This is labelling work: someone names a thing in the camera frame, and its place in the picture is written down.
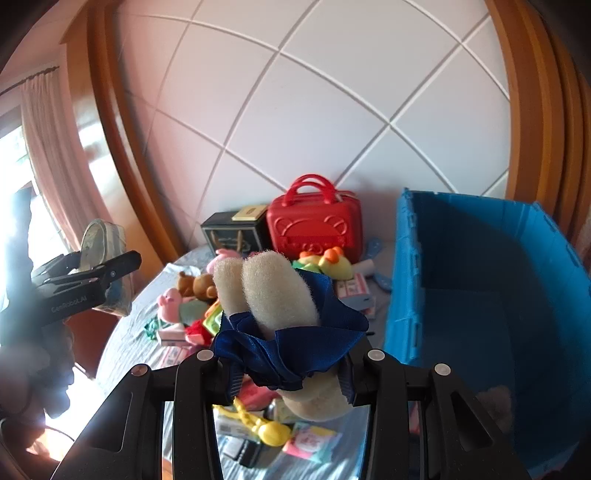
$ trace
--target red bag handle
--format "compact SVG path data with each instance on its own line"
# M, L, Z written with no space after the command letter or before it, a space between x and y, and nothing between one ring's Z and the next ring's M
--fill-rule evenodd
M310 176L306 175L304 177L300 177L300 179L306 178L306 177L310 177ZM315 181L301 181L301 180L297 181L296 180L294 183L291 184L290 189L287 190L287 193L283 197L283 201L281 202L281 204L284 207L288 207L290 205L293 205L294 197L296 196L297 190L300 187L316 187L322 193L322 196L324 197L324 203L331 204L331 203L336 203L338 201L338 199L336 197L336 189L330 182L328 185L325 185L325 184L317 183Z
M306 181L306 180L310 180L310 179L318 180L318 183L320 183L321 185L330 187L333 190L335 190L335 186L332 185L332 182L329 179L323 177L322 175L318 175L316 173L308 173L306 175L302 175L301 177L296 178L291 185L293 186L296 183L301 183L302 181Z

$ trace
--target blue scrunchie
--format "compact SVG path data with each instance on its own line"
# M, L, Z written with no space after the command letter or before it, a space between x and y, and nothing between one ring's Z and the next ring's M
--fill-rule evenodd
M254 383L272 390L299 390L314 372L326 372L343 358L365 334L365 315L343 304L332 280L306 270L296 270L312 294L320 313L320 326L290 327L265 340L251 312L224 314L215 338L216 356L242 365Z

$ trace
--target black box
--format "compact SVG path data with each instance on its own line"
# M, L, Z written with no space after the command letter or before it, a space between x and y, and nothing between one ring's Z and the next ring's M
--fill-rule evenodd
M215 255L216 250L220 248L236 250L239 242L243 255L272 250L273 244L269 235L269 227L267 227L267 213L263 213L254 221L232 220L237 212L234 210L233 212L214 213L201 224L201 230L213 254Z

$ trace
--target brown teddy bear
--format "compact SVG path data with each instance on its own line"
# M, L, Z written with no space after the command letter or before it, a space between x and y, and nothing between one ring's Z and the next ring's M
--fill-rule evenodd
M193 277L181 272L178 274L177 289L183 297L195 297L208 303L213 303L217 298L213 275L209 273Z

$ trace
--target curtain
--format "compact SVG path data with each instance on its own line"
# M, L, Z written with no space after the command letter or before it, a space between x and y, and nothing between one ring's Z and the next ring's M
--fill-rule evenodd
M87 225L100 216L86 192L82 164L68 136L59 74L38 75L21 86L22 128L40 193L75 250Z

